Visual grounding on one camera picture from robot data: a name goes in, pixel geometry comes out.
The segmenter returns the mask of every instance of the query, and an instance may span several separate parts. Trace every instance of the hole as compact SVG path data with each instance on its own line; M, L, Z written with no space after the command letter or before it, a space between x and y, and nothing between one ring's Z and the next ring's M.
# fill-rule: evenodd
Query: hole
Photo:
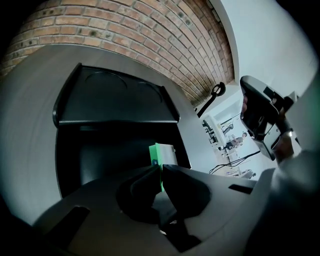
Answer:
M94 30L90 31L90 36L95 37L96 35L97 35L96 31L94 31Z
M232 184L229 189L231 190L235 190L235 191L239 191L239 192L242 192L242 193L246 193L248 195L251 194L252 190L254 190L253 188L251 187L246 187L246 186L240 186L240 185L236 185L236 184Z

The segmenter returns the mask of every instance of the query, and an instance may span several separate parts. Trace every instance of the black cover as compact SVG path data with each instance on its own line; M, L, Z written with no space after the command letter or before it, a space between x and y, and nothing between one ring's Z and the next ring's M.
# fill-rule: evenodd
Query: black cover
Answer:
M53 122L88 125L114 121L177 123L166 89L114 70L78 64L53 109Z

